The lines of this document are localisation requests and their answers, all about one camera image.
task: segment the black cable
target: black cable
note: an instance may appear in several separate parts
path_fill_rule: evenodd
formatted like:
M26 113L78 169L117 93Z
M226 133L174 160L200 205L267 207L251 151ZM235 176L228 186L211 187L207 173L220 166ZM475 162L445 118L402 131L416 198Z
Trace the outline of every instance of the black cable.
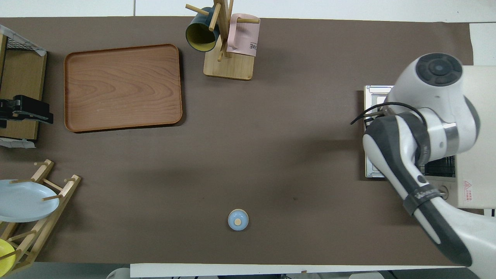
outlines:
M365 117L365 113L375 109L375 108L378 108L378 107L382 107L382 106L388 106L388 105L395 105L395 106L402 106L402 107L405 107L405 108L409 108L411 110L413 110L415 113L417 113L419 115L419 117L422 119L422 121L424 122L424 126L427 127L427 121L426 119L424 118L424 116L419 112L418 109L410 106L410 105L407 105L405 103L400 103L400 102L385 102L385 103L382 103L382 104L377 104L377 105L374 105L374 106L371 106L369 107L368 109L364 110L359 116L357 116L355 119L353 119L353 121L350 123L350 125L353 125L353 123L355 123L358 119L360 118L363 118Z
M394 275L393 271L388 270L387 272L389 272L391 275L393 275L393 277L394 277L395 279L398 279L398 277L396 277L396 275Z

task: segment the dark green mug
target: dark green mug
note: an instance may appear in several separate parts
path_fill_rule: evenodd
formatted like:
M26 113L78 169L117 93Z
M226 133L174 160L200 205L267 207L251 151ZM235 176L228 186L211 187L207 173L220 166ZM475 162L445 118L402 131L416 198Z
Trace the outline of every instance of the dark green mug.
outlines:
M217 39L219 39L219 25L215 25L214 31L208 30L208 26L210 25L210 21L212 20L212 16L214 14L213 7L205 7L202 10L208 12L208 15L204 15L198 13L191 23L186 28L186 40L188 44L202 52L211 51L215 44L217 43Z

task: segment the warning label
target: warning label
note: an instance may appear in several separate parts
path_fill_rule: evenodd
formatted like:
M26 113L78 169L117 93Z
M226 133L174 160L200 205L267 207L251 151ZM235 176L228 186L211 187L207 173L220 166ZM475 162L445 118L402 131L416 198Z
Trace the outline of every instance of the warning label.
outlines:
M470 184L466 180L463 181L463 192L465 194L465 201L471 202L472 201L472 184Z

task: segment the black clamp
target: black clamp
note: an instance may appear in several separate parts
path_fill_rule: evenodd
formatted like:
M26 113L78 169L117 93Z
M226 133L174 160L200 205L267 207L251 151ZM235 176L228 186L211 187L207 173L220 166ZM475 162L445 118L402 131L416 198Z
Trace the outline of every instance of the black clamp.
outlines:
M12 100L0 99L0 128L7 127L7 120L24 119L53 124L54 115L49 104L24 95L16 95Z
M441 197L439 190L431 184L426 184L409 193L403 201L403 207L408 214L413 215L419 206L436 197Z

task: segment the brown table mat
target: brown table mat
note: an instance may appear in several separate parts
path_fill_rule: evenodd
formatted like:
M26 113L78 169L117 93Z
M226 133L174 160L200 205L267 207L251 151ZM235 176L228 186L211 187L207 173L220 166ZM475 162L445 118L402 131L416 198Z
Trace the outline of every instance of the brown table mat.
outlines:
M0 177L53 160L83 181L39 261L449 265L385 181L364 178L365 84L393 84L429 52L471 65L469 25L262 19L253 79L203 75L191 17L2 18L50 51L37 149L0 149ZM182 58L173 127L74 134L63 124L71 52L172 43ZM235 208L243 232L228 228Z

